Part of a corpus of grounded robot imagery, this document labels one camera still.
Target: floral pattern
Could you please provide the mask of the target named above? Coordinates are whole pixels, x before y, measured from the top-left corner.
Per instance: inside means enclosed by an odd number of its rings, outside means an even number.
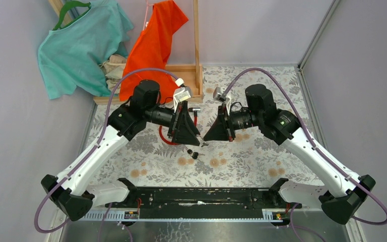
[[[246,68],[204,67],[204,101],[200,104],[190,103],[190,106],[202,110],[197,125],[202,135],[217,116],[219,103],[212,99],[214,89],[217,86],[227,87]],[[294,67],[263,68],[280,82],[305,123],[311,126]],[[230,92],[232,101],[246,106],[244,90],[256,83],[262,83],[272,91],[278,108],[292,112],[271,79],[257,71],[249,72],[238,80]],[[97,107],[88,143],[100,132],[105,110],[105,105]],[[187,149],[198,152],[198,159],[192,159]],[[237,131],[233,142],[213,141],[203,147],[170,146],[159,138],[158,126],[150,123],[106,162],[91,184],[109,183],[120,177],[128,178],[136,186],[270,187],[281,177],[299,183],[322,185],[296,156],[265,138],[257,128]]]

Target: gray wall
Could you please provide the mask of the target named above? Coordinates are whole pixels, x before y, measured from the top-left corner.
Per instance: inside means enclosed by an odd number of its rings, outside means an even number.
[[[47,98],[36,52],[57,22],[47,0],[0,1],[0,241],[43,241],[33,217],[45,195],[40,181],[78,154],[92,98]],[[49,228],[55,205],[41,214]]]
[[[150,3],[161,0],[150,0]],[[145,0],[118,0],[135,28],[145,18]],[[194,63],[192,0],[175,0],[190,19],[173,38],[169,63]],[[307,49],[332,0],[199,0],[200,59],[204,64],[293,64]],[[149,8],[148,19],[152,13]]]
[[[387,1],[342,1],[304,69],[328,147],[387,206]],[[362,218],[380,221],[371,200]],[[387,241],[387,225],[363,225],[368,242]]]

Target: red-orange t-shirt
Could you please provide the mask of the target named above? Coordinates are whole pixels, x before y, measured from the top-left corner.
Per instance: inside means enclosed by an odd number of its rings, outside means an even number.
[[[123,76],[140,68],[165,69],[171,53],[173,34],[188,18],[174,1],[154,4],[148,27],[142,31],[125,65]],[[141,80],[149,79],[159,83],[161,101],[172,97],[177,85],[168,74],[157,71],[144,71],[133,74],[121,84],[120,101],[127,100]]]

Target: teal t-shirt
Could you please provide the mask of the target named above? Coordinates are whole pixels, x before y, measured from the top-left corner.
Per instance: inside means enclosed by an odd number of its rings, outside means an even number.
[[[50,31],[38,50],[39,69],[49,99],[79,86],[95,96],[110,91],[99,64],[114,54],[128,56],[123,44],[133,24],[116,0],[91,1],[91,9],[66,28]]]

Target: wooden clothing rack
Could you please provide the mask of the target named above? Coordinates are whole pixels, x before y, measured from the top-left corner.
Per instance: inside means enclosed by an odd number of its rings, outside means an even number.
[[[57,16],[60,16],[60,10],[63,7],[61,0],[48,0]],[[63,23],[66,25],[72,21],[69,14],[66,14]],[[199,44],[199,24],[198,24],[198,0],[193,0],[193,27],[195,35],[195,64],[167,65],[166,70],[173,72],[176,76],[182,78],[185,85],[192,90],[190,102],[203,102],[203,67],[200,64],[200,44]],[[107,105],[108,97],[94,97],[97,105]],[[122,104],[119,97],[112,99],[112,104]]]

